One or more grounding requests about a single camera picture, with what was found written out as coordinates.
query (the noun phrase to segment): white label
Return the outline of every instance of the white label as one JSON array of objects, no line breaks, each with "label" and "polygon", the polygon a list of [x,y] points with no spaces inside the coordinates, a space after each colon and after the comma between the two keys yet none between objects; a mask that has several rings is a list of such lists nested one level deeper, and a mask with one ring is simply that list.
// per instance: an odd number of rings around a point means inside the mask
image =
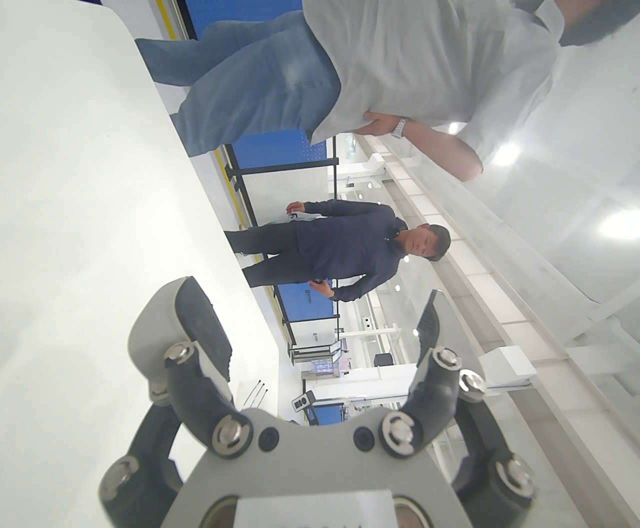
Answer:
[{"label": "white label", "polygon": [[240,499],[234,528],[396,528],[391,491]]}]

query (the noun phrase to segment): ceiling light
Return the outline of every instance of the ceiling light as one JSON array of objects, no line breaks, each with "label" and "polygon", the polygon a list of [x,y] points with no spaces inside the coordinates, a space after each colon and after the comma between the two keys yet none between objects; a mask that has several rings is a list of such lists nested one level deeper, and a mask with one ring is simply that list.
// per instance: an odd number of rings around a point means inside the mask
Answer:
[{"label": "ceiling light", "polygon": [[493,162],[501,167],[513,165],[520,155],[520,147],[515,143],[507,143],[498,149]]},{"label": "ceiling light", "polygon": [[600,232],[618,240],[640,238],[640,209],[621,211],[610,216],[600,226]]},{"label": "ceiling light", "polygon": [[449,134],[453,134],[454,136],[460,132],[460,129],[462,128],[462,123],[452,123],[451,125],[449,125]]}]

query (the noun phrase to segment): man in white shirt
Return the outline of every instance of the man in white shirt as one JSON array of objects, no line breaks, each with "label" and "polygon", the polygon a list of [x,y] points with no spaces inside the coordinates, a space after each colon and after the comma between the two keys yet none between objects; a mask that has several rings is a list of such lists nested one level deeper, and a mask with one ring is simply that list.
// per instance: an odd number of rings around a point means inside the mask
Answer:
[{"label": "man in white shirt", "polygon": [[[191,156],[300,128],[405,137],[462,181],[479,175],[552,85],[562,45],[611,35],[640,0],[303,0],[199,41],[138,40],[154,80],[191,86],[172,115]],[[434,127],[467,126],[457,135]]]}]

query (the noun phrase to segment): white t-shirt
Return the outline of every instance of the white t-shirt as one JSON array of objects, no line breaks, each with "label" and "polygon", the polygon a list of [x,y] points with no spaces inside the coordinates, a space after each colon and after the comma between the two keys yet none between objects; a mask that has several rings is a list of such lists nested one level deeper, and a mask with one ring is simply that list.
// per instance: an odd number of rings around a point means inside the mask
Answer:
[{"label": "white t-shirt", "polygon": [[342,90],[312,143],[367,124],[366,111],[437,127],[485,163],[551,88],[564,17],[500,0],[303,0]]}]

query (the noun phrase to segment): navy long-sleeve shirt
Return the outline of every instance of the navy long-sleeve shirt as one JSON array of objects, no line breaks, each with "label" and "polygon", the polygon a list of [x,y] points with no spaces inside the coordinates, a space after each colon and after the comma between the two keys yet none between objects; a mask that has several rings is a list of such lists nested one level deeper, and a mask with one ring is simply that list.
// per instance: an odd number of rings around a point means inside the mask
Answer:
[{"label": "navy long-sleeve shirt", "polygon": [[396,274],[406,254],[394,238],[407,226],[389,206],[329,200],[307,202],[305,212],[326,217],[296,223],[300,254],[316,276],[363,275],[355,284],[334,289],[333,300],[359,299]]}]

